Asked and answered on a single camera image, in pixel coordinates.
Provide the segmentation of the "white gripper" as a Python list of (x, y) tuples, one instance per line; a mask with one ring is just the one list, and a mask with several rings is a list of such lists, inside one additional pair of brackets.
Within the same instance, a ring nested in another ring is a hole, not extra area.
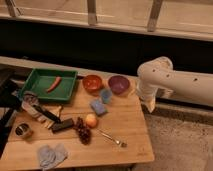
[(152, 113), (156, 106), (156, 94), (158, 88), (152, 86), (144, 81), (139, 81), (136, 87), (136, 94), (147, 107), (148, 111)]

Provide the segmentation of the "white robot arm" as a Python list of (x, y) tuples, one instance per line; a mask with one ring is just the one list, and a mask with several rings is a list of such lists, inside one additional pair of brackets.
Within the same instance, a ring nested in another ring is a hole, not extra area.
[(176, 71), (168, 57), (158, 57), (137, 69), (136, 94), (150, 113), (155, 109), (158, 89), (169, 89), (213, 107), (213, 74)]

